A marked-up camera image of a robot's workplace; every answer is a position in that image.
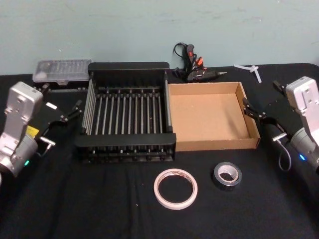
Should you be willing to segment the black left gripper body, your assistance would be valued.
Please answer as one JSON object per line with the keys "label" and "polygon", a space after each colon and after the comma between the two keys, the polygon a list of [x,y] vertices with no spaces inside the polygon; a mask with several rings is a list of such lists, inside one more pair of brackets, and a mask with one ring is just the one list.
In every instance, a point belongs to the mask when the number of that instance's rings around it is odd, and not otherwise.
{"label": "black left gripper body", "polygon": [[42,103],[39,112],[28,123],[26,134],[36,141],[56,126],[66,126],[66,114],[52,103]]}

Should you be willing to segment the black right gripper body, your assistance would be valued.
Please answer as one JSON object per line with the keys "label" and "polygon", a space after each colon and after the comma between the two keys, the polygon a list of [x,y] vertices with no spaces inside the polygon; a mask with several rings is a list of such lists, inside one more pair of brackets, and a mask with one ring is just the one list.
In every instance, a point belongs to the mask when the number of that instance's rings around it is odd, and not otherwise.
{"label": "black right gripper body", "polygon": [[290,106],[286,98],[280,98],[269,103],[264,108],[264,112],[268,117],[276,120],[275,125],[280,125],[288,137],[292,137],[303,128],[300,115]]}

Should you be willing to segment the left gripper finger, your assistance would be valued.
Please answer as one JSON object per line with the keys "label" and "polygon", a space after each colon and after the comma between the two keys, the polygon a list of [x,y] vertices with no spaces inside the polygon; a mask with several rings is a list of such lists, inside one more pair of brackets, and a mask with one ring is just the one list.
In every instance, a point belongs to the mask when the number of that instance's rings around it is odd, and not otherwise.
{"label": "left gripper finger", "polygon": [[49,89],[50,89],[49,83],[45,83],[40,88],[37,88],[37,90],[42,93],[44,99],[46,98],[46,95],[49,92]]}
{"label": "left gripper finger", "polygon": [[49,127],[52,128],[54,126],[68,126],[69,123],[73,122],[81,116],[81,105],[82,101],[78,100],[71,111],[68,113],[64,113],[59,108],[53,110],[52,116],[50,117]]}

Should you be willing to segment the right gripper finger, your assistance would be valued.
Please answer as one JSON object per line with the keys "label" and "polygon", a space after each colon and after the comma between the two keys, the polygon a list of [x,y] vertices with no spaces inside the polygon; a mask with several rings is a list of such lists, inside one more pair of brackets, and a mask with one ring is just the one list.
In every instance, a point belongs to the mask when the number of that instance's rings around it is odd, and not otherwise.
{"label": "right gripper finger", "polygon": [[264,123],[266,119],[266,115],[262,112],[257,111],[247,100],[247,98],[243,98],[243,111],[244,114],[252,118],[254,121],[258,123]]}
{"label": "right gripper finger", "polygon": [[278,81],[273,81],[273,88],[279,92],[281,95],[283,95],[284,97],[287,96],[287,93],[286,93],[286,86],[281,84],[280,82]]}

